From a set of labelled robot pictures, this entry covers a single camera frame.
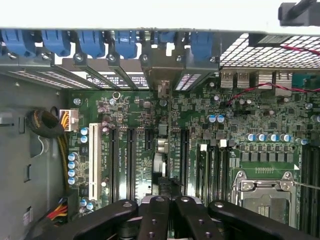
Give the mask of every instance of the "screw hole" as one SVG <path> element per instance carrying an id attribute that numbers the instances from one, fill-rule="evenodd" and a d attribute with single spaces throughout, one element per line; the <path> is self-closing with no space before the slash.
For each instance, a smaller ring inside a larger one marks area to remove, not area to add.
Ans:
<path id="1" fill-rule="evenodd" d="M 150 231 L 150 232 L 149 232 L 149 238 L 152 239 L 152 238 L 155 237 L 155 235 L 156 235 L 156 234 L 155 234 L 153 231 Z"/>
<path id="2" fill-rule="evenodd" d="M 205 236 L 206 236 L 207 239 L 209 239 L 209 238 L 212 237 L 212 234 L 211 234 L 211 232 L 208 232 L 208 231 L 207 231 L 207 232 L 205 233 Z"/>

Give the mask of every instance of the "white power connector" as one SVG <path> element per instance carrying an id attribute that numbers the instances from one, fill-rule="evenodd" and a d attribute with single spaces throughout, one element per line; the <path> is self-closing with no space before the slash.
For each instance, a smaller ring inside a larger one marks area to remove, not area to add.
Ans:
<path id="1" fill-rule="evenodd" d="M 76 132 L 79 129 L 79 111 L 70 109 L 60 109 L 59 117 L 61 118 L 65 112 L 68 113 L 67 125 L 64 128 L 65 132 Z"/>

